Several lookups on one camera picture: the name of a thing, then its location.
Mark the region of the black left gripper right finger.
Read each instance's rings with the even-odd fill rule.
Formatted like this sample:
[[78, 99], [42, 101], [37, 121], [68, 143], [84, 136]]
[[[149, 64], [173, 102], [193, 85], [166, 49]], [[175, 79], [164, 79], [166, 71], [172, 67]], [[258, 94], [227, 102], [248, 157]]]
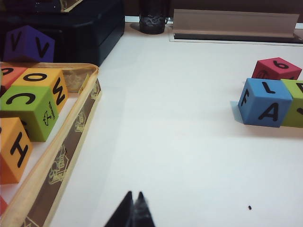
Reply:
[[148, 204], [142, 192], [135, 201], [132, 217], [133, 227], [155, 227]]

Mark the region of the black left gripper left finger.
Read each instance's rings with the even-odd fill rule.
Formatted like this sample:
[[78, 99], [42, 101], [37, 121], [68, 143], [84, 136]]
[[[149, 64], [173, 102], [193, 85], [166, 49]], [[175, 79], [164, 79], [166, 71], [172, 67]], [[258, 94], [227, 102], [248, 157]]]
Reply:
[[105, 227], [130, 227], [132, 222], [133, 205], [132, 192], [128, 191], [105, 224]]

